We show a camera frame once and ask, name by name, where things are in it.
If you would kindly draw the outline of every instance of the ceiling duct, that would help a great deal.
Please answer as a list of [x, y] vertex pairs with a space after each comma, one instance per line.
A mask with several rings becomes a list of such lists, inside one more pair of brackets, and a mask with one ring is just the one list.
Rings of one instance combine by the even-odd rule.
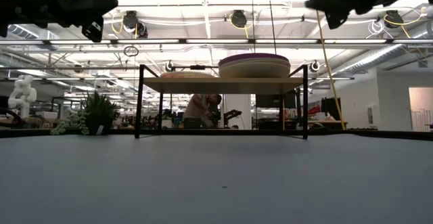
[[[433, 39], [432, 21], [430, 20], [425, 24], [410, 30], [409, 36], [412, 37], [412, 39]], [[395, 39], [407, 39], [407, 37], [406, 35], [401, 35]], [[367, 51], [362, 55], [345, 62], [343, 65], [333, 68], [332, 70], [335, 72], [333, 72], [332, 76], [339, 76], [344, 73], [356, 74], [361, 71], [366, 71], [383, 62], [387, 62], [393, 58], [406, 54], [408, 50], [407, 45], [398, 44], [379, 50]]]
[[[1, 48], [0, 51], [3, 50], [5, 52], [8, 52], [9, 49], [7, 48]], [[10, 54], [0, 54], [0, 65], [3, 65], [5, 67], [23, 67], [23, 70], [25, 70], [28, 67], [34, 67], [31, 66], [30, 63], [32, 64], [40, 64], [42, 66], [46, 66], [46, 64], [42, 61], [39, 61], [38, 59], [35, 58], [22, 58], [21, 60], [21, 56], [19, 54], [16, 54], [14, 51], [12, 51]], [[59, 72], [50, 72], [50, 71], [45, 71], [45, 74], [48, 74], [50, 76], [54, 76], [54, 77], [59, 77], [59, 75], [61, 73]], [[65, 78], [69, 78], [72, 76], [68, 76], [68, 75], [64, 75], [60, 76], [60, 77], [65, 77]], [[89, 83], [88, 81], [85, 82], [88, 85], [94, 86], [94, 83]]]
[[[7, 27], [7, 31], [24, 38], [26, 40], [54, 40], [59, 39], [59, 36], [54, 34], [49, 30], [45, 30], [42, 28], [38, 28], [39, 34], [30, 31], [30, 28], [27, 28], [26, 24], [11, 24]], [[50, 51], [56, 51], [59, 49], [58, 45], [37, 45], [37, 47], [41, 49], [48, 49]]]

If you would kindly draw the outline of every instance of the wooden tabletop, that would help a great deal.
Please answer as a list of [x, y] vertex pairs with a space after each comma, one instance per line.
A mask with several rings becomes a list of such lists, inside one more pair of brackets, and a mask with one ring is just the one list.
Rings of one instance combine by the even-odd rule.
[[163, 93], [278, 95], [300, 85], [302, 78], [144, 78], [144, 85]]

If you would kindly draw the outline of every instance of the fluorescent light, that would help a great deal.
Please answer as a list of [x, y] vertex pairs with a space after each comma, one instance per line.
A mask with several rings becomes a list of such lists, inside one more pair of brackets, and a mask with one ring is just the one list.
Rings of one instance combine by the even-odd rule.
[[178, 39], [124, 39], [116, 40], [119, 44], [160, 44], [160, 43], [178, 43]]
[[115, 35], [115, 34], [108, 34], [108, 36], [111, 36], [111, 37], [114, 37], [116, 39], [119, 39], [119, 37], [117, 37], [117, 35]]
[[23, 72], [23, 73], [31, 74], [31, 75], [35, 75], [35, 76], [47, 76], [47, 74], [45, 72], [41, 72], [39, 70], [20, 69], [20, 70], [18, 70], [18, 72]]
[[101, 41], [99, 43], [88, 41], [88, 40], [69, 40], [69, 41], [49, 41], [52, 45], [99, 45], [99, 44], [110, 44], [111, 42], [108, 40]]
[[124, 87], [125, 89], [129, 89], [130, 87], [132, 87], [127, 82], [124, 82], [124, 81], [121, 81], [121, 80], [117, 80], [116, 84], [118, 86], [120, 86], [120, 87]]
[[385, 43], [386, 39], [327, 39], [327, 44], [367, 44], [367, 43]]
[[[322, 81], [324, 81], [324, 80], [331, 80], [330, 77], [327, 77], [327, 78], [316, 78], [316, 79], [320, 79]], [[332, 79], [334, 79], [334, 80], [353, 80], [354, 78], [332, 78]]]
[[63, 82], [60, 82], [60, 81], [53, 81], [53, 82], [55, 82], [58, 85], [69, 86], [67, 83], [63, 83]]
[[[275, 42], [278, 43], [308, 43], [315, 44], [317, 43], [316, 39], [275, 39]], [[256, 43], [274, 43], [273, 39], [258, 39]]]
[[266, 109], [266, 110], [261, 110], [261, 112], [279, 112], [279, 110]]
[[348, 70], [349, 68], [352, 68], [352, 67], [357, 66], [359, 64], [361, 64], [361, 65], [368, 64], [368, 63], [370, 63], [370, 62], [372, 62], [372, 61], [380, 58], [381, 56], [385, 55], [386, 53], [399, 48], [400, 46], [402, 46], [402, 44], [393, 45], [392, 47], [388, 47], [386, 49], [382, 49], [381, 51], [379, 51], [379, 52], [377, 52], [377, 53], [375, 53], [375, 54], [373, 54], [373, 55], [371, 55], [369, 57], [366, 57], [366, 58], [362, 59], [359, 62], [355, 62], [354, 64], [352, 64], [350, 66], [347, 66], [347, 67], [339, 70], [338, 72], [344, 72], [344, 71]]
[[0, 45], [43, 45], [42, 41], [0, 41]]
[[81, 89], [81, 90], [84, 90], [84, 91], [94, 91], [95, 90], [95, 88], [93, 88], [93, 87], [89, 87], [89, 86], [75, 86], [77, 89]]
[[112, 78], [84, 78], [84, 80], [112, 80]]
[[433, 39], [399, 39], [394, 40], [394, 43], [401, 43], [401, 44], [430, 44], [433, 43]]
[[248, 43], [247, 39], [188, 39], [187, 43], [209, 44], [209, 43]]
[[47, 80], [56, 80], [56, 81], [76, 81], [76, 80], [80, 80], [80, 78], [47, 78]]
[[424, 36], [424, 35], [426, 35], [426, 34], [428, 34], [427, 31], [426, 31], [426, 32], [423, 32], [422, 34], [415, 35], [414, 37], [412, 37], [412, 39], [418, 39], [418, 38], [420, 38], [420, 37], [422, 37], [422, 36]]

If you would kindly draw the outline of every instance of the yellow cable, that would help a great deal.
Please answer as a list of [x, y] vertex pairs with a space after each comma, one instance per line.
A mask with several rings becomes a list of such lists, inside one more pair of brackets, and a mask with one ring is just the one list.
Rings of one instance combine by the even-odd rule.
[[113, 32], [115, 32], [116, 34], [120, 34], [123, 30], [123, 14], [122, 14], [122, 23], [120, 24], [120, 31], [117, 31], [114, 28], [114, 15], [112, 16], [112, 22], [111, 22], [111, 29], [113, 30]]
[[[402, 28], [403, 31], [405, 32], [407, 38], [411, 39], [411, 36], [410, 36], [409, 33], [407, 32], [406, 28], [405, 28], [403, 25], [401, 25], [401, 28]], [[415, 48], [418, 50], [418, 52], [419, 52], [420, 55], [424, 56], [424, 58], [427, 59], [427, 57], [422, 53], [422, 51], [418, 48], [418, 46], [415, 46]]]
[[416, 20], [411, 21], [411, 22], [408, 22], [408, 23], [396, 23], [396, 22], [391, 22], [391, 21], [389, 21], [389, 20], [386, 19], [386, 17], [388, 17], [388, 14], [386, 14], [386, 15], [384, 16], [384, 20], [385, 20], [386, 22], [390, 23], [390, 24], [393, 24], [393, 25], [400, 25], [400, 26], [408, 25], [408, 24], [413, 24], [413, 23], [418, 22], [418, 21], [421, 19], [421, 17], [422, 17], [422, 13], [423, 13], [423, 12], [424, 12], [424, 8], [421, 8], [421, 13], [419, 14], [419, 17], [418, 17]]
[[403, 31], [405, 32], [407, 38], [411, 38], [411, 36], [407, 33], [406, 28], [402, 25], [401, 28], [403, 29]]
[[323, 56], [325, 58], [327, 73], [328, 73], [329, 79], [331, 81], [332, 91], [334, 92], [334, 99], [336, 101], [338, 115], [340, 116], [341, 127], [343, 128], [343, 130], [346, 130], [346, 125], [344, 125], [343, 115], [341, 113], [340, 105], [338, 103], [338, 95], [337, 95], [336, 87], [334, 85], [334, 79], [332, 78], [331, 67], [329, 66], [329, 63], [327, 61], [326, 50], [325, 50], [325, 41], [323, 40], [322, 26], [320, 25], [319, 11], [317, 11], [317, 10], [316, 10], [316, 16], [317, 16], [317, 25], [319, 25], [320, 40], [322, 43]]

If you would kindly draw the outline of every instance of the wall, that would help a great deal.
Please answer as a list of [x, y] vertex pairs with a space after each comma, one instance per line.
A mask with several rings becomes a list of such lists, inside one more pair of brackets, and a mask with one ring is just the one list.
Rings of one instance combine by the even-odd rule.
[[409, 88], [409, 97], [412, 111], [433, 111], [433, 88]]
[[433, 87], [433, 76], [422, 73], [378, 73], [380, 130], [412, 131], [410, 87]]
[[[372, 68], [367, 74], [354, 75], [353, 81], [336, 81], [336, 91], [341, 98], [341, 109], [348, 129], [368, 128], [380, 125], [379, 96], [376, 69]], [[321, 98], [333, 98], [332, 89], [313, 90], [309, 96], [309, 103], [320, 101]], [[368, 121], [368, 107], [373, 107], [373, 124]]]

